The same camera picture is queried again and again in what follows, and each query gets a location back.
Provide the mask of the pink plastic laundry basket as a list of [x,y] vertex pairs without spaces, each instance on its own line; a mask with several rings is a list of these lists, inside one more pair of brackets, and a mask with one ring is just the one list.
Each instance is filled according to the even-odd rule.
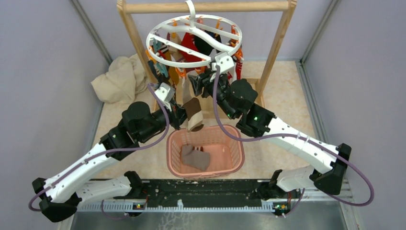
[[180,129],[167,139],[167,167],[176,177],[200,179],[237,172],[245,162],[243,144],[219,126],[197,132]]

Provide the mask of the beige crumpled cloth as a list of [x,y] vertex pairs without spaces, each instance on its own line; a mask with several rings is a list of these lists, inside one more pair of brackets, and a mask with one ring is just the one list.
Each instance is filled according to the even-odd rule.
[[138,54],[120,56],[91,85],[98,99],[104,103],[131,104],[138,94],[147,89],[147,75]]

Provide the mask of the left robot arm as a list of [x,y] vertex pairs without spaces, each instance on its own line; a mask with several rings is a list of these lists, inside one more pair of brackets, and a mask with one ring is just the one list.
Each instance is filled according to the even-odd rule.
[[186,118],[186,110],[174,101],[169,103],[169,108],[159,108],[153,113],[145,102],[130,104],[122,112],[118,125],[78,161],[51,178],[37,178],[32,182],[36,195],[29,203],[30,210],[40,211],[51,222],[60,222],[88,203],[139,198],[144,186],[135,171],[105,181],[93,180],[93,176],[134,151],[152,147],[152,144],[143,147],[139,144],[158,134],[164,138],[170,126],[179,129]]

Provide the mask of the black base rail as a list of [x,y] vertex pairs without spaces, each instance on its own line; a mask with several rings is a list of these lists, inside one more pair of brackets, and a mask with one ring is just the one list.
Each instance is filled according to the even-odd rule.
[[137,198],[106,199],[85,204],[79,212],[104,211],[126,214],[141,212],[271,212],[293,208],[301,203],[333,201],[316,188],[304,193],[292,191],[281,197],[267,189],[269,181],[260,179],[181,180],[149,179]]

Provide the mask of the red patterned sock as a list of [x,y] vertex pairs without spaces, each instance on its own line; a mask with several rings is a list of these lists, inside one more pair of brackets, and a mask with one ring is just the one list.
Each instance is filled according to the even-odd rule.
[[242,66],[243,66],[243,52],[242,49],[239,48],[238,51],[233,55],[233,60],[235,61],[235,74],[236,74],[236,79],[240,80],[241,79],[241,71],[242,71]]

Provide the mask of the wooden hanger rack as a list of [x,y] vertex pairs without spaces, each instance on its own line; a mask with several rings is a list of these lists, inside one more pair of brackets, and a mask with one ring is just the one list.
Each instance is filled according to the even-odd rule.
[[[208,55],[199,53],[193,49],[176,44],[170,40],[158,37],[155,31],[163,28],[170,33],[185,32],[196,35],[206,41],[213,48],[226,52],[228,55],[237,53],[242,43],[242,31],[238,25],[229,19],[216,16],[216,12],[282,12],[282,16],[275,34],[262,76],[260,79],[249,79],[259,94],[256,100],[264,105],[263,92],[269,75],[279,53],[286,31],[289,27],[297,2],[295,0],[284,1],[240,1],[240,2],[200,2],[193,4],[191,0],[184,3],[127,3],[125,0],[117,1],[117,10],[126,27],[141,63],[146,70],[147,76],[152,78],[148,60],[155,60],[167,66],[191,69],[207,66],[211,61]],[[175,17],[161,22],[148,33],[146,41],[142,42],[138,29],[133,20],[134,14],[152,13],[182,13],[187,15]],[[197,62],[174,62],[160,58],[149,50],[149,42],[156,39],[166,45],[173,46],[178,50],[193,55]]]

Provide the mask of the beige brown sock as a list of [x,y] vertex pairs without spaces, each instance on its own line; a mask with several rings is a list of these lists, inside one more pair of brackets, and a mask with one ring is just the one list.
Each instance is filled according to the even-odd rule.
[[190,92],[190,80],[187,77],[182,78],[182,102],[183,108],[187,115],[187,130],[189,132],[197,132],[204,126],[203,112],[200,101],[196,97],[192,97]]

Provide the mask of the mustard yellow sock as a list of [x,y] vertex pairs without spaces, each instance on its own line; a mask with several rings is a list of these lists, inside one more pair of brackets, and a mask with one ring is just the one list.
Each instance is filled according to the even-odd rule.
[[176,72],[176,68],[168,66],[167,69],[169,74],[169,82],[171,83],[171,85],[177,86],[180,79],[178,73]]

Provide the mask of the white round clip hanger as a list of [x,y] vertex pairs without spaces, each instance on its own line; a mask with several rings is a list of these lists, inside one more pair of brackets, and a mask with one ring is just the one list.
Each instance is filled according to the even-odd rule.
[[150,55],[163,65],[176,68],[209,66],[218,53],[232,58],[241,48],[242,31],[233,21],[216,15],[196,14],[187,0],[189,15],[166,20],[153,28],[146,38]]

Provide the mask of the grey sock with striped cuff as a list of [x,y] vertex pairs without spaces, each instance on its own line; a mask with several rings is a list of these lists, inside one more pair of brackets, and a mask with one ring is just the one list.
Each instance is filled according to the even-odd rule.
[[208,152],[196,149],[192,145],[183,145],[180,152],[180,159],[184,165],[206,171],[210,165],[211,155]]

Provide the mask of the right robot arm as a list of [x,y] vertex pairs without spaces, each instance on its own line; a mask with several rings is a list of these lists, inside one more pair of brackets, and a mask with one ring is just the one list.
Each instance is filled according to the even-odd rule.
[[298,188],[317,188],[328,195],[339,195],[352,148],[314,139],[283,122],[270,110],[255,103],[258,93],[246,79],[228,81],[222,74],[214,82],[215,72],[189,75],[193,92],[203,98],[216,97],[216,103],[230,119],[239,119],[236,128],[241,133],[263,139],[298,156],[309,165],[294,170],[276,170],[270,183],[270,193],[283,197]]

